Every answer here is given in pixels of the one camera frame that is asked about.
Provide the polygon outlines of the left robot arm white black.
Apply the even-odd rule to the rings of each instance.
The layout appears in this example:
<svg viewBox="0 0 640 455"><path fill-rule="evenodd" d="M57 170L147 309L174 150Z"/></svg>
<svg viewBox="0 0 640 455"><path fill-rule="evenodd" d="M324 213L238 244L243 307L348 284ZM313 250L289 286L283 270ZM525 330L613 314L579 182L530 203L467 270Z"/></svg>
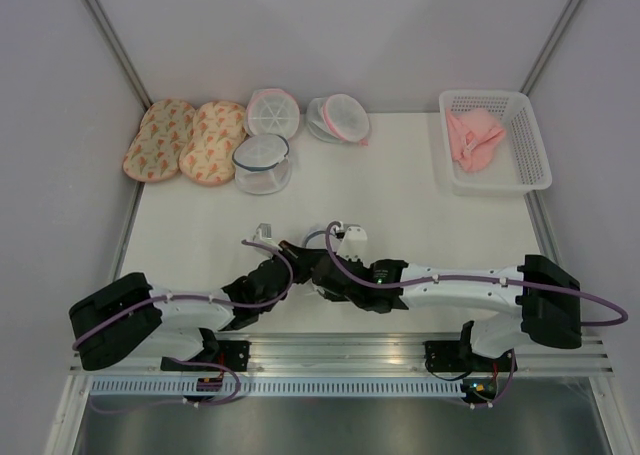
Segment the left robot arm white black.
<svg viewBox="0 0 640 455"><path fill-rule="evenodd" d="M86 371L128 357L154 358L173 370L178 361L206 371L218 359L216 333L259 321L294 285L310 280L323 249L281 242L270 256L234 282L210 292L172 291L129 273L75 303L69 319L72 348Z"/></svg>

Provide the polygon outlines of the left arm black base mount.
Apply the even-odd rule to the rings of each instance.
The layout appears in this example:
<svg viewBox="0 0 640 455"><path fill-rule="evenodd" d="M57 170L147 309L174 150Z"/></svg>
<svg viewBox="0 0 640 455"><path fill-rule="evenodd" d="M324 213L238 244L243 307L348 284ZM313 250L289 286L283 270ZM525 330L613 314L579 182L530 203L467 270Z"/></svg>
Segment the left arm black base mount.
<svg viewBox="0 0 640 455"><path fill-rule="evenodd" d="M247 341L209 338L203 341L203 348L186 361L163 357L160 369L164 372L205 372L218 371L219 366L223 366L234 372L246 372L250 348Z"/></svg>

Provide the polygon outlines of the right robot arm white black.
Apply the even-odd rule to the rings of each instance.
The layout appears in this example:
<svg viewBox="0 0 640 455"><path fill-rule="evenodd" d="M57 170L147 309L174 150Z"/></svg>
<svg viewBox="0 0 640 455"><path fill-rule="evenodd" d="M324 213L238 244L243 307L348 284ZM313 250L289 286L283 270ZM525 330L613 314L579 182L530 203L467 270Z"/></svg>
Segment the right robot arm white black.
<svg viewBox="0 0 640 455"><path fill-rule="evenodd" d="M492 312L461 330L456 356L469 370L528 343L564 350L582 345L580 302L572 294L579 282L542 255L528 255L517 266L461 273L393 259L365 266L326 255L313 269L312 283L328 300L379 314L433 306Z"/></svg>

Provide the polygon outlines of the blue-trimmed mesh laundry bag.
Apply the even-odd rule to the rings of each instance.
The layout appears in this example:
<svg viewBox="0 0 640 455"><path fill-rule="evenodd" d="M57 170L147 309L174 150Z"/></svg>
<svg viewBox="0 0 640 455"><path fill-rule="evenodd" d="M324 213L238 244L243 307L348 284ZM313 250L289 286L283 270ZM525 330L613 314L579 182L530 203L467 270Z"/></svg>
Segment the blue-trimmed mesh laundry bag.
<svg viewBox="0 0 640 455"><path fill-rule="evenodd" d="M303 247L308 249L325 249L325 228L321 228L319 225L313 226L303 239ZM334 251L337 251L341 245L341 240L344 234L339 229L333 229L330 234L331 247ZM324 288L317 286L312 279L307 284L317 293L320 297L330 302L346 302L343 296L335 295L327 292Z"/></svg>

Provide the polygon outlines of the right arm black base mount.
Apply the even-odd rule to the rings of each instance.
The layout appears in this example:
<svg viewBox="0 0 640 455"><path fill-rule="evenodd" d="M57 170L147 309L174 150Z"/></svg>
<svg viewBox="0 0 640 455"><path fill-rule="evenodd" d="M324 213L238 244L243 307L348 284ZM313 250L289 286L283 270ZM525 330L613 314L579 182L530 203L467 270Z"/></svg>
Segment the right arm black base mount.
<svg viewBox="0 0 640 455"><path fill-rule="evenodd" d="M425 367L433 373L490 372L494 361L476 355L471 346L460 341L432 340L424 343Z"/></svg>

